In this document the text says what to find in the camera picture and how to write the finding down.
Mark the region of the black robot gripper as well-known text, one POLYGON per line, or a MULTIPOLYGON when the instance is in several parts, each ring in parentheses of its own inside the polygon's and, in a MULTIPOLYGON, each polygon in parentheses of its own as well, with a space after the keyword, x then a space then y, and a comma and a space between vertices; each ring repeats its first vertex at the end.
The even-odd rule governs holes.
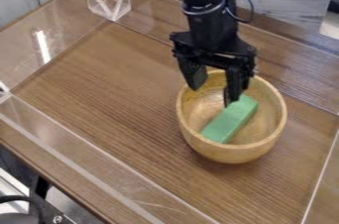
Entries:
POLYGON ((239 37, 236 4, 219 2, 203 7, 183 5, 190 30, 170 35, 174 56, 192 90, 206 83, 207 67, 226 70, 224 106, 240 100, 255 74, 255 48, 239 37))

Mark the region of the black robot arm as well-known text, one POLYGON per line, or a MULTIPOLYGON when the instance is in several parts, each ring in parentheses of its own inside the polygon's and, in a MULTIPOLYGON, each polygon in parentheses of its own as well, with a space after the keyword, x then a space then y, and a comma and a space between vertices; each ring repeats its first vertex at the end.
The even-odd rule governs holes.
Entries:
POLYGON ((239 37, 236 0, 183 0, 182 11, 190 30, 170 35, 174 57, 191 89, 202 88, 207 68, 226 72, 224 103, 239 101, 255 76, 255 47, 239 37))

